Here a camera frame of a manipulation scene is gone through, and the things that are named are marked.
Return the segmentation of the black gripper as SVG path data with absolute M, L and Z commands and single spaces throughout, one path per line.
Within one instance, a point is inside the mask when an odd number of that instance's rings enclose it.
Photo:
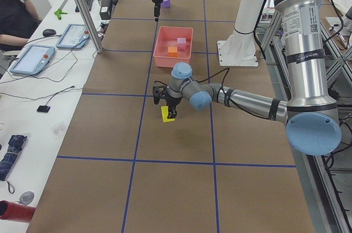
M 168 92 L 166 92 L 165 100 L 168 106 L 168 119 L 175 119 L 177 117 L 176 106 L 181 102 L 182 98 L 172 97 Z
M 161 6 L 163 0 L 152 0 L 152 2 L 155 4 L 155 6 L 154 6 L 154 18 L 155 18 L 155 21 L 159 21 L 160 6 Z

